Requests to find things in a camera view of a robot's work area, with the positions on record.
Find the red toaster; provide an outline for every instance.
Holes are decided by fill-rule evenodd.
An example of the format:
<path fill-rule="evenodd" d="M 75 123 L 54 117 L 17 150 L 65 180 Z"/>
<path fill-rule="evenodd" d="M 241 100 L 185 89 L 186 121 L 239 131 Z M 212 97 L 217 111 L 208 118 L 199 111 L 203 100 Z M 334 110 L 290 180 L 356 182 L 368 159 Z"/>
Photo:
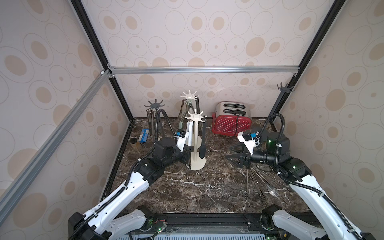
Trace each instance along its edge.
<path fill-rule="evenodd" d="M 244 103 L 221 102 L 212 115 L 212 132 L 226 136 L 251 128 L 252 119 L 249 106 Z"/>

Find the patterned wallpaper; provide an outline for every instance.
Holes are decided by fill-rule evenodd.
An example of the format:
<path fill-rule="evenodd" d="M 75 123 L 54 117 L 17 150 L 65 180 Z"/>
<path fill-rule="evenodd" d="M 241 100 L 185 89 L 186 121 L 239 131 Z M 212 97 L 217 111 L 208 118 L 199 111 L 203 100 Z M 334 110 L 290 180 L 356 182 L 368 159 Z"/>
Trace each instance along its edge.
<path fill-rule="evenodd" d="M 333 1 L 83 0 L 113 66 L 297 65 Z M 249 103 L 267 117 L 292 74 L 133 74 L 119 82 L 135 117 L 166 102 L 176 117 L 182 90 L 197 90 L 212 115 L 220 101 Z"/>
<path fill-rule="evenodd" d="M 0 8 L 0 195 L 100 73 L 65 0 Z"/>
<path fill-rule="evenodd" d="M 349 1 L 281 111 L 292 155 L 376 239 L 384 235 L 383 63 L 384 0 Z"/>
<path fill-rule="evenodd" d="M 68 218 L 95 206 L 128 119 L 109 83 L 102 85 L 0 228 L 0 239 L 68 238 Z"/>
<path fill-rule="evenodd" d="M 2 1 L 0 195 L 101 71 L 65 0 Z M 128 119 L 105 83 L 0 227 L 0 239 L 64 239 L 99 200 Z"/>
<path fill-rule="evenodd" d="M 113 66 L 240 66 L 298 64 L 333 0 L 83 3 Z"/>
<path fill-rule="evenodd" d="M 146 117 L 148 101 L 163 100 L 168 116 L 177 117 L 183 92 L 200 95 L 201 110 L 212 117 L 222 101 L 248 103 L 252 117 L 267 117 L 280 91 L 277 84 L 289 82 L 293 73 L 234 74 L 118 74 L 117 80 L 134 117 Z"/>

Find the black silicone tongs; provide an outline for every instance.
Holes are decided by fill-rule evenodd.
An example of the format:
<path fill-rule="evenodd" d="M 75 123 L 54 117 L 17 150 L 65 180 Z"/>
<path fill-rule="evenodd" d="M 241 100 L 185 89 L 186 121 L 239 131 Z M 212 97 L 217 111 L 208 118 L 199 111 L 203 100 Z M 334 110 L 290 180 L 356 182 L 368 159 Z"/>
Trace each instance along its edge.
<path fill-rule="evenodd" d="M 199 152 L 199 157 L 201 159 L 205 157 L 205 152 L 207 151 L 205 147 L 205 129 L 207 127 L 207 120 L 205 119 L 205 117 L 204 117 L 204 121 L 205 122 L 203 122 L 203 130 L 201 132 L 201 146 L 200 146 L 200 152 Z"/>

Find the toaster slot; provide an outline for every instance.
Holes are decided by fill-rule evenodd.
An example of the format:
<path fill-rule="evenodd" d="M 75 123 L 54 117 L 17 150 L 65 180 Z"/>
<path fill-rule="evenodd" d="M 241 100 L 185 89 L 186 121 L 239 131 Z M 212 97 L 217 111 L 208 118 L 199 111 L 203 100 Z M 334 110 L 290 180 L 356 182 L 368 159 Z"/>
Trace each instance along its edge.
<path fill-rule="evenodd" d="M 236 104 L 236 103 L 224 103 L 223 105 L 225 108 L 242 108 L 244 109 L 245 106 L 242 104 Z"/>
<path fill-rule="evenodd" d="M 229 114 L 235 114 L 235 115 L 245 115 L 247 114 L 245 111 L 241 110 L 233 110 L 233 109 L 224 109 L 224 113 L 229 113 Z"/>

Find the dark marble surface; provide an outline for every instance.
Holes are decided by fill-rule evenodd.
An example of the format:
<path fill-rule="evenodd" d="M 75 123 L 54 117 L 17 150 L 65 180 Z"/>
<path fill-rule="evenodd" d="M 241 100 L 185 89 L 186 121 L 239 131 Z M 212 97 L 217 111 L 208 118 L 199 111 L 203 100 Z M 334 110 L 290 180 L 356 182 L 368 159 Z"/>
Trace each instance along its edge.
<path fill-rule="evenodd" d="M 176 126 L 176 119 L 171 119 Z M 252 126 L 262 125 L 263 120 L 253 119 Z M 249 173 L 248 184 L 250 193 L 247 194 L 246 169 L 234 168 L 224 157 L 232 154 L 229 147 L 238 143 L 237 138 L 216 135 L 211 132 L 212 119 L 207 120 L 206 135 L 206 165 L 199 171 L 188 170 L 180 162 L 169 166 L 165 174 L 147 190 L 139 194 L 119 214 L 125 215 L 136 207 L 145 205 L 155 213 L 243 213 L 261 212 L 265 206 Z M 169 127 L 163 121 L 164 130 L 171 136 Z M 137 119 L 131 137 L 139 137 L 141 129 L 148 128 L 146 119 Z M 116 174 L 112 190 L 116 189 L 126 178 L 132 164 L 144 156 L 152 146 L 150 137 L 142 144 L 141 151 L 132 148 L 128 143 Z M 267 205 L 277 204 L 286 211 L 307 212 L 304 201 L 289 187 L 281 183 L 279 177 L 273 173 L 258 172 L 279 190 L 281 199 L 272 196 L 265 184 L 256 176 L 266 197 Z"/>

